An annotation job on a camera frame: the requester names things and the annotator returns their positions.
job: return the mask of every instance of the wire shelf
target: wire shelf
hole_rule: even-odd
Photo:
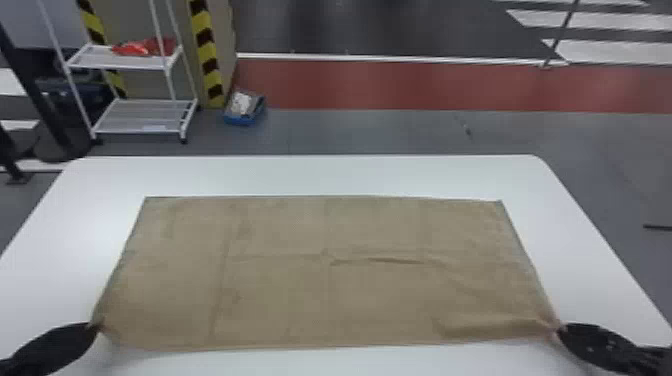
[[[87,43],[68,61],[70,68],[122,69],[122,70],[170,70],[182,54],[182,46],[176,46],[170,56],[120,56],[112,52],[112,46]]]
[[[115,99],[93,127],[96,133],[180,133],[197,100]]]

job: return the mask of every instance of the floor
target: floor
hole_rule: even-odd
[[[221,124],[218,113],[206,110],[195,119],[186,146],[172,138],[113,137],[91,155],[535,154],[672,321],[672,233],[642,228],[656,216],[672,222],[670,121],[670,115],[270,110],[256,126],[239,128]],[[40,174],[25,188],[0,186],[0,247],[54,177]]]
[[[238,51],[672,64],[672,5],[583,0],[232,0]]]

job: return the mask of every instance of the black stand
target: black stand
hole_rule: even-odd
[[[67,129],[62,126],[61,119],[42,96],[42,92],[28,69],[28,64],[21,61],[2,24],[0,24],[0,51],[42,118],[41,127],[37,131],[37,141],[33,148],[35,157],[44,162],[58,163],[85,156],[92,144],[88,131],[81,127]]]
[[[0,147],[0,164],[2,164],[5,167],[5,170],[9,173],[9,180],[7,180],[6,183],[7,185],[26,184],[32,177],[32,174],[21,171],[19,166],[14,162],[14,159],[9,156],[7,150],[3,147]]]
[[[567,27],[569,26],[569,21],[572,20],[572,17],[574,16],[574,13],[576,13],[576,10],[579,8],[579,3],[581,0],[574,0],[572,3],[571,7],[569,8],[569,12],[567,12],[567,15],[565,16],[565,20],[562,21],[562,25],[560,26],[560,29],[558,29],[558,35],[556,35],[555,40],[553,41],[553,44],[551,45],[551,53],[548,55],[546,60],[541,64],[541,69],[549,69],[551,60],[553,60],[553,55],[555,55],[555,51],[558,49],[558,45],[562,41],[562,38],[565,37],[565,31],[567,31]]]

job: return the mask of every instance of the yellow black striped pole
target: yellow black striped pole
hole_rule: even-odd
[[[77,0],[77,6],[79,7],[79,13],[82,16],[82,21],[84,21],[84,26],[86,26],[86,31],[91,41],[95,44],[107,44],[103,24],[100,22],[100,18],[96,16],[96,12],[93,11],[91,2],[89,0]],[[119,72],[116,70],[107,70],[106,75],[112,85],[114,85],[119,97],[126,98],[126,86]]]
[[[217,63],[217,48],[212,32],[212,19],[206,0],[187,0],[191,11],[191,29],[196,38],[198,62],[203,70],[203,84],[208,107],[223,107],[225,101],[222,75]]]

